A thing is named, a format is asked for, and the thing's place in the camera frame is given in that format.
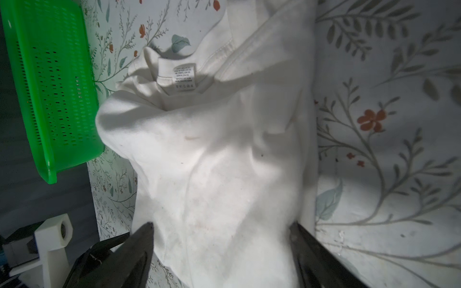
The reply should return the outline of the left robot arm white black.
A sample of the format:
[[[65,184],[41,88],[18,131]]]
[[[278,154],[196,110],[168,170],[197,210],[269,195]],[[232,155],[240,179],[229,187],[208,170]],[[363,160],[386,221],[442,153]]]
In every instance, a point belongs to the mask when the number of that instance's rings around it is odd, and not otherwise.
[[[8,276],[28,288],[62,288],[70,272],[66,247],[72,237],[67,214],[16,230],[1,244]]]

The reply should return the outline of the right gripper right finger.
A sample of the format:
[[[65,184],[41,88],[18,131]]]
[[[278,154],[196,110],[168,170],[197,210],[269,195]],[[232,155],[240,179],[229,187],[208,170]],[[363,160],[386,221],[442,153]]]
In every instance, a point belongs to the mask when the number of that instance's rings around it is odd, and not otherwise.
[[[291,250],[301,288],[366,288],[301,224],[290,228]]]

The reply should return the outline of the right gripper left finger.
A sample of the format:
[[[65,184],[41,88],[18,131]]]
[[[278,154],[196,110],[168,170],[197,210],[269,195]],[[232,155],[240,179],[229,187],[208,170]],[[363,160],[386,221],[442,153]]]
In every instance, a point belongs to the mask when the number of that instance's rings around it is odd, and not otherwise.
[[[65,288],[145,288],[153,256],[154,226],[94,244],[74,263]]]

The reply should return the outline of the white printed t-shirt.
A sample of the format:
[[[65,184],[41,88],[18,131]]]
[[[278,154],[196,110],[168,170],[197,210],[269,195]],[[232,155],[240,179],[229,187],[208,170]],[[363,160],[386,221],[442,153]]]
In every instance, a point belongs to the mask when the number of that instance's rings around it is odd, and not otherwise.
[[[296,288],[289,227],[315,217],[314,1],[229,1],[181,60],[145,48],[100,107],[138,176],[132,230],[190,288]]]

